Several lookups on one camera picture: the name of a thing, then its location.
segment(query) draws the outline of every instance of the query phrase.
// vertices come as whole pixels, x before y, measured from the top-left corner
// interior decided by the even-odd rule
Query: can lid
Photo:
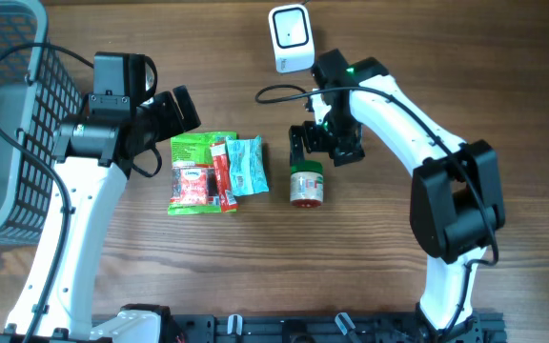
[[[296,172],[316,172],[323,174],[323,166],[317,161],[305,160],[302,163],[294,164],[290,167],[292,173]]]

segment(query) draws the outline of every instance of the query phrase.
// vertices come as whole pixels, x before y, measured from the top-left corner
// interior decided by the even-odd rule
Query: blue packet
[[[262,138],[227,139],[226,147],[230,158],[233,195],[267,192],[268,185],[262,164]]]

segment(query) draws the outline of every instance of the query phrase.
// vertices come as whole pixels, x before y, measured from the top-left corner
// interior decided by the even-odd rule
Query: plastic packaging
[[[211,155],[215,177],[217,178],[217,191],[219,192],[219,205],[222,212],[236,210],[238,204],[232,192],[232,183],[228,174],[228,155],[226,154],[225,143],[211,144]]]
[[[234,138],[236,132],[231,131],[183,133],[171,138],[173,195],[169,215],[222,212],[211,144]],[[198,179],[191,180],[194,175],[187,170],[196,169],[202,170],[204,175],[201,172]]]
[[[316,161],[304,161],[291,167],[290,202],[301,208],[323,204],[323,166]]]
[[[268,191],[262,164],[262,138],[226,140],[230,157],[230,179],[235,196]]]

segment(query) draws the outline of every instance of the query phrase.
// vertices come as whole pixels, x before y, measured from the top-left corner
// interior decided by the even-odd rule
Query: wooden table
[[[311,156],[326,165],[325,205],[289,205],[287,131],[310,116],[302,102],[253,98],[276,83],[314,83],[308,72],[275,72],[274,5],[47,8],[52,42],[87,57],[145,53],[159,89],[188,86],[200,131],[265,141],[271,191],[242,198],[237,214],[168,216],[170,171],[132,176],[105,242],[94,313],[132,302],[218,315],[413,310],[425,253],[408,223],[410,178],[376,136],[366,132],[361,163],[335,169],[327,156]],[[501,261],[480,269],[473,303],[505,313],[511,342],[549,341],[549,1],[315,0],[309,11],[318,52],[376,57],[439,124],[497,150],[507,224]],[[88,90],[91,71],[67,65]],[[158,148],[170,154],[168,143]],[[154,166],[149,154],[138,163]],[[0,330],[33,254],[0,247]]]

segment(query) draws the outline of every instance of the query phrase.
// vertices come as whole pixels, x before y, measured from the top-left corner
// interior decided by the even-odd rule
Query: red and white package
[[[236,199],[232,191],[230,174],[228,172],[228,155],[226,154],[226,143],[220,142],[211,144],[211,156],[213,157],[213,166],[215,168],[215,177],[217,178],[217,191],[219,192],[219,203],[222,212],[238,209]]]
[[[173,202],[183,205],[207,205],[209,192],[207,170],[204,168],[179,169],[179,195]]]

